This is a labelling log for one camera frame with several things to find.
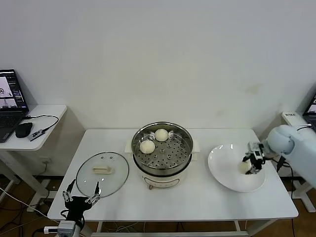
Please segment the white cable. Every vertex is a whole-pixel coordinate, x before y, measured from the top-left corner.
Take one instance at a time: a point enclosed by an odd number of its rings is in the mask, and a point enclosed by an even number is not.
[[[33,221],[36,221],[36,220],[38,220],[38,219],[40,219],[40,218],[43,218],[43,217],[40,216],[39,218],[36,218],[36,219],[34,219],[34,220],[32,220],[32,221],[29,221],[29,222],[24,223],[24,224],[22,224],[22,225],[16,226],[16,227],[14,227],[14,228],[12,228],[12,229],[6,231],[6,232],[1,233],[0,236],[4,235],[5,233],[8,233],[8,232],[10,232],[10,231],[12,231],[12,230],[14,230],[14,229],[16,229],[16,228],[19,228],[19,227],[21,227],[21,226],[27,225],[27,224],[29,224],[29,223],[31,223],[31,222],[33,222]]]
[[[134,226],[134,225],[136,225],[137,223],[138,223],[138,222],[136,222],[136,223],[134,223],[134,224],[131,224],[131,225],[129,225],[129,226],[120,226],[120,227],[118,227],[118,229],[117,229],[116,232],[119,232],[119,231],[121,231],[121,230],[123,230],[123,229],[125,229],[125,228],[128,228],[128,227]]]
[[[2,190],[5,194],[7,194],[9,197],[13,198],[14,200],[16,200],[16,201],[18,201],[18,202],[20,202],[20,203],[22,203],[22,204],[28,206],[30,209],[33,209],[34,211],[38,212],[38,213],[41,214],[42,216],[46,217],[47,219],[52,220],[52,219],[50,219],[48,216],[46,216],[46,215],[44,215],[43,213],[41,213],[40,211],[36,210],[35,208],[32,208],[31,206],[27,205],[26,203],[24,203],[24,202],[20,201],[19,199],[17,199],[17,198],[15,198],[15,197],[11,196],[10,194],[8,194],[8,193],[7,193],[5,190],[3,190],[2,188],[0,188],[0,190]]]

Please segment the monitor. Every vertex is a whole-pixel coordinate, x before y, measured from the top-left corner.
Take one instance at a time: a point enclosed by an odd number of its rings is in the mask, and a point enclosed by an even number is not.
[[[28,110],[15,71],[0,70],[0,112]]]

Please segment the white robotic arm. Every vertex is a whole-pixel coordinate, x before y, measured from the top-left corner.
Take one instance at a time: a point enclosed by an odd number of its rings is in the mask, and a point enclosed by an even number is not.
[[[248,148],[249,152],[243,161],[250,159],[252,168],[246,174],[260,171],[260,166],[256,164],[258,161],[264,164],[269,160],[267,157],[281,155],[296,172],[316,188],[316,144],[304,139],[294,127],[275,127],[265,141],[253,143]]]

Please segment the steamed bun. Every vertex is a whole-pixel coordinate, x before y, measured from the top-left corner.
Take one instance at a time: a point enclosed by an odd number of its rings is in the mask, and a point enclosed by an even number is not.
[[[140,144],[139,149],[144,154],[150,154],[154,152],[155,144],[150,140],[146,140]]]
[[[158,129],[155,132],[155,138],[157,141],[164,142],[168,139],[168,132],[165,129]]]

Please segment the floor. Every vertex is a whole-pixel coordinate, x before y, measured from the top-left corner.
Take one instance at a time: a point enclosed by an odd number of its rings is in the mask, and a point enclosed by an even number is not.
[[[0,178],[0,187],[4,188],[9,181],[5,178]],[[48,186],[49,190],[57,190],[61,181],[52,180]],[[291,188],[290,181],[284,182],[288,190]],[[14,185],[10,189],[10,193],[18,199],[27,202],[34,195],[34,191],[24,182],[19,185]],[[308,192],[313,204],[316,206],[316,190],[310,190]],[[43,213],[47,213],[49,204],[51,201],[46,201],[44,205],[40,207]],[[308,213],[305,210],[304,205],[300,200],[294,200],[296,207],[299,210],[299,217],[294,219],[294,229],[296,237],[316,237],[316,213]],[[26,212],[26,209],[21,210],[4,210],[5,209],[20,209],[22,206],[10,197],[6,197],[2,203],[0,203],[0,237],[31,237],[34,230],[43,228],[44,226],[55,226],[56,223],[40,217],[35,213]],[[17,226],[17,224],[26,224],[22,228],[10,229]],[[96,231],[97,223],[87,223],[88,226]],[[104,223],[104,232],[115,232],[120,226],[128,226],[133,223]],[[244,230],[245,222],[239,222],[240,228]],[[130,228],[121,230],[122,232],[143,232],[144,223],[137,223]],[[202,231],[235,231],[233,222],[148,222],[145,225],[146,232],[202,232]],[[44,235],[42,233],[36,233],[34,237],[52,237],[54,235]],[[265,228],[263,231],[255,235],[255,237],[291,237],[292,227],[291,220],[279,220],[272,225]]]

